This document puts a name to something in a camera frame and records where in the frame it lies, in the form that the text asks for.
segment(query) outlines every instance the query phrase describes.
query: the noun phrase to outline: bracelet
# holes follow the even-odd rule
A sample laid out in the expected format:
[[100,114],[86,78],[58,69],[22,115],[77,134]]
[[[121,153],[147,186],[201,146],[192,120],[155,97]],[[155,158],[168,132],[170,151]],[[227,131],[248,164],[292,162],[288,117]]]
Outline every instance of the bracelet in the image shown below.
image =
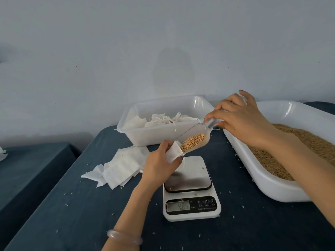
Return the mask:
[[107,236],[127,245],[139,246],[143,243],[143,239],[141,237],[129,236],[114,230],[109,230],[107,232]]

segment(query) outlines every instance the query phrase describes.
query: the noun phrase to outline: white scale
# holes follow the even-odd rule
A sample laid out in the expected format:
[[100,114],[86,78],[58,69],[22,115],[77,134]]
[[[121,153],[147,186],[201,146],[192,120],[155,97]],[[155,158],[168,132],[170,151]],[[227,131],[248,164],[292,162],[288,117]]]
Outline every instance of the white scale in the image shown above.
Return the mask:
[[164,217],[172,222],[208,219],[220,212],[221,204],[203,158],[185,157],[163,184]]

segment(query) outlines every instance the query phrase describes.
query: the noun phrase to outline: translucent plastic bin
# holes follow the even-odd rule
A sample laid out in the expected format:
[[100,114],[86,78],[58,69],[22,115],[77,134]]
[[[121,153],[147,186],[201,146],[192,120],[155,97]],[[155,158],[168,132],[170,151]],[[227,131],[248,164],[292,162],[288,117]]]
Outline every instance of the translucent plastic bin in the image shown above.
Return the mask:
[[164,139],[174,141],[199,121],[177,122],[175,123],[176,130],[174,130],[173,123],[129,129],[124,129],[123,126],[137,114],[140,118],[146,118],[149,121],[152,114],[165,113],[166,116],[173,118],[180,112],[203,121],[206,114],[213,110],[214,107],[201,96],[182,96],[143,101],[126,108],[119,121],[117,130],[120,133],[125,133],[135,146],[158,144]]
[[[258,102],[257,106],[271,123],[307,130],[335,144],[335,115],[294,101],[263,101]],[[224,130],[224,133],[256,185],[265,195],[280,202],[310,201],[297,182],[284,180],[269,173],[247,145],[227,130]]]

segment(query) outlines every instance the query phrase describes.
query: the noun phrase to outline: wall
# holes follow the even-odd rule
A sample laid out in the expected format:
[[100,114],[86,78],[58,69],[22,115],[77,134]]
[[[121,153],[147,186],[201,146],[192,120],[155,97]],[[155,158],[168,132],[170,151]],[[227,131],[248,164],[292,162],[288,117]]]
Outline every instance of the wall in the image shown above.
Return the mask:
[[81,149],[126,105],[335,103],[335,0],[0,0],[0,145]]

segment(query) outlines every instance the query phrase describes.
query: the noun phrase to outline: person's left hand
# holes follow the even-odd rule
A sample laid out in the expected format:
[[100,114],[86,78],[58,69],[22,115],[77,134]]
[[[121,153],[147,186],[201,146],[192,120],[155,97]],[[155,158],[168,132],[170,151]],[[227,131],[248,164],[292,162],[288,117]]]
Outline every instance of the person's left hand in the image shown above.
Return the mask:
[[172,144],[172,141],[164,140],[156,151],[149,154],[145,162],[141,182],[153,191],[158,189],[182,163],[181,157],[176,158],[171,164],[167,162],[165,152]]

